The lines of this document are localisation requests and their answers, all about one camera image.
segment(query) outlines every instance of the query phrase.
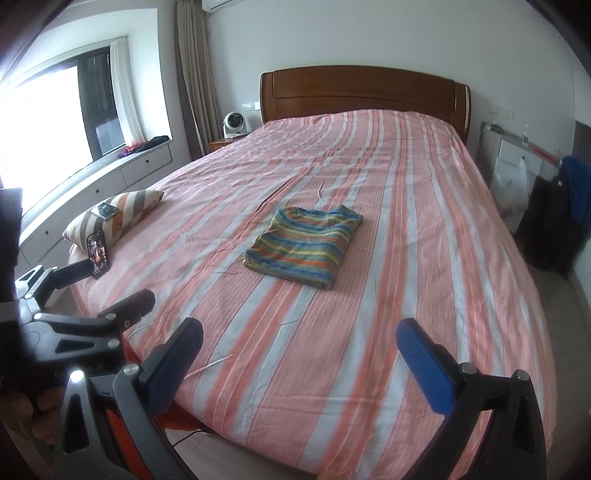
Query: wooden floor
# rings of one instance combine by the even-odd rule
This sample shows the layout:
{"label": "wooden floor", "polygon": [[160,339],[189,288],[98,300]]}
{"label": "wooden floor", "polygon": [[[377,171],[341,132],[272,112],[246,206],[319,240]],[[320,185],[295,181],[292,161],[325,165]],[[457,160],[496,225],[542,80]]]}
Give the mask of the wooden floor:
{"label": "wooden floor", "polygon": [[[591,436],[591,335],[573,286],[556,273],[530,271],[540,292],[556,364],[557,427],[548,456],[548,480],[559,480]],[[77,310],[69,293],[53,308],[63,313]],[[187,432],[167,434],[174,443]],[[176,448],[200,480],[313,478],[206,433],[196,433]]]}

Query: smartphone on pillow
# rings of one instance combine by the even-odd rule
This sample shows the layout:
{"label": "smartphone on pillow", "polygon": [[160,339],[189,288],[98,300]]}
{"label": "smartphone on pillow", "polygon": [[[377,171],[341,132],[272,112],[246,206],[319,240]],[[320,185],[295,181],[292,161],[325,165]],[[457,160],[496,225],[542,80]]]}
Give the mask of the smartphone on pillow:
{"label": "smartphone on pillow", "polygon": [[106,202],[99,203],[96,207],[94,207],[90,212],[96,215],[98,218],[102,218],[103,220],[108,220],[113,218],[117,213],[119,213],[117,207],[110,205]]}
{"label": "smartphone on pillow", "polygon": [[101,278],[111,268],[103,229],[99,229],[88,236],[86,239],[86,249],[88,251],[88,257],[95,263],[95,271],[92,276],[94,278]]}

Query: headboard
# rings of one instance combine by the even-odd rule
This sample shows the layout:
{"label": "headboard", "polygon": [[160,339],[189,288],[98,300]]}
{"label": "headboard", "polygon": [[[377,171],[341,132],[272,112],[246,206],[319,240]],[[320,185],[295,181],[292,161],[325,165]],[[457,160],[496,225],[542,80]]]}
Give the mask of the headboard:
{"label": "headboard", "polygon": [[414,111],[448,122],[464,143],[470,128],[470,89],[453,80],[384,67],[300,67],[261,77],[262,120],[360,109]]}

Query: white fan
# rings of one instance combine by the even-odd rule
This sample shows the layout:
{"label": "white fan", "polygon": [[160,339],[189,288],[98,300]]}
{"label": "white fan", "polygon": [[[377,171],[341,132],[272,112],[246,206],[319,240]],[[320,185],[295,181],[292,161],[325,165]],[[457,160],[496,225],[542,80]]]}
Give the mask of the white fan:
{"label": "white fan", "polygon": [[225,138],[240,137],[246,134],[246,122],[238,112],[231,112],[223,120],[223,136]]}

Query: white plastic bag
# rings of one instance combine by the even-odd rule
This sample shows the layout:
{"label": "white plastic bag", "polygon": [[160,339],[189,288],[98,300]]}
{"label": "white plastic bag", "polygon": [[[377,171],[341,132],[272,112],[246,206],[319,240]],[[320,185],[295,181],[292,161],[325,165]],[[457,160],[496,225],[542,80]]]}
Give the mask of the white plastic bag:
{"label": "white plastic bag", "polygon": [[527,210],[530,196],[525,160],[522,159],[517,166],[502,158],[497,159],[491,195],[502,219],[520,215]]}

